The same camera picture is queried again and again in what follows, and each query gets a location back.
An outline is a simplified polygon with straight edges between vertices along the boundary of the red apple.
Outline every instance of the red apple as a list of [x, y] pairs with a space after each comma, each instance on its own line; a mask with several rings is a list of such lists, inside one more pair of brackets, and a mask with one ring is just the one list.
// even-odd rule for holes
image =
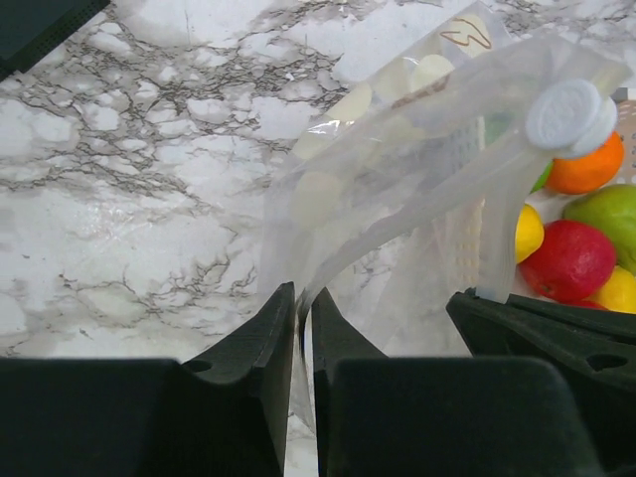
[[539, 249], [519, 264], [535, 292], [559, 303], [587, 298], [609, 279], [616, 251], [603, 232], [574, 221], [546, 225]]

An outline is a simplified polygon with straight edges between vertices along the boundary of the clear plastic pouch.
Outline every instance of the clear plastic pouch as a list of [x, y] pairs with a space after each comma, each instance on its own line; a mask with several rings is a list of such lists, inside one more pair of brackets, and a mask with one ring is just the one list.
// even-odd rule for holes
[[[439, 80], [471, 59], [511, 43], [506, 27], [488, 7], [481, 2], [469, 5], [356, 84], [298, 138], [283, 169], [311, 159], [356, 121]], [[401, 133], [408, 136], [410, 131], [405, 128]]]
[[[585, 47], [539, 36], [477, 56], [357, 120], [272, 184], [261, 290], [296, 283], [302, 335], [323, 287], [402, 238], [377, 306], [353, 324], [388, 354], [435, 354], [445, 337], [431, 349], [439, 327], [430, 323], [449, 322], [444, 306], [455, 291], [476, 286], [504, 302], [512, 289], [519, 212], [560, 153], [529, 140], [531, 106], [565, 80], [589, 81], [605, 99], [630, 74]], [[292, 405], [311, 422], [303, 393]]]

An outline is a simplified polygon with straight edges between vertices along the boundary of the green apple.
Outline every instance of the green apple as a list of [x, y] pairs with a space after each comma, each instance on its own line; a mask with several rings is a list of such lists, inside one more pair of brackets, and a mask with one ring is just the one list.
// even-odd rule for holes
[[636, 185], [615, 184], [570, 202], [563, 218], [603, 232], [614, 244], [618, 264], [636, 275]]
[[548, 181], [548, 177], [550, 176], [550, 172], [553, 170], [554, 164], [555, 164], [554, 161], [550, 161], [550, 164], [548, 164], [548, 167], [546, 168], [544, 173], [541, 175], [539, 180], [535, 183], [535, 187], [533, 187], [531, 194], [533, 192], [536, 192], [538, 189], [541, 189], [546, 184], [546, 182]]

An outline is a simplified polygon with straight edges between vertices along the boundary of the white marble surface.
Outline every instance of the white marble surface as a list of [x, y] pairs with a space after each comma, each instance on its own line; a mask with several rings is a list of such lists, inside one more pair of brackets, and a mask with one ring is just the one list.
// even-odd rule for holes
[[[0, 354], [185, 360], [255, 311], [308, 120], [471, 0], [114, 0], [0, 83]], [[636, 69], [634, 0], [490, 2]], [[292, 419], [288, 476], [316, 475]]]

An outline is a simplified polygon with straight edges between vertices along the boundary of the yellow lemon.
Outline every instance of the yellow lemon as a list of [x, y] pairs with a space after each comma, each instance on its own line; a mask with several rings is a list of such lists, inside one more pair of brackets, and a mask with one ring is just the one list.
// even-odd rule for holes
[[609, 280], [587, 300], [610, 311], [636, 313], [636, 277], [625, 268], [616, 266]]
[[517, 263], [532, 255], [544, 242], [544, 224], [534, 207], [524, 204], [517, 221], [515, 233], [515, 254]]

